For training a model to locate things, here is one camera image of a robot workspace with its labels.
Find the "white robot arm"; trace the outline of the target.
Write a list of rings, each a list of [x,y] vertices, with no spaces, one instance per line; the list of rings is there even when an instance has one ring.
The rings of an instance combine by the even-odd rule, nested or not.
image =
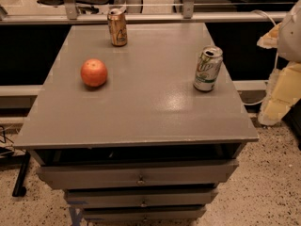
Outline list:
[[[301,0],[287,13],[278,31],[277,52],[288,61],[301,62]]]

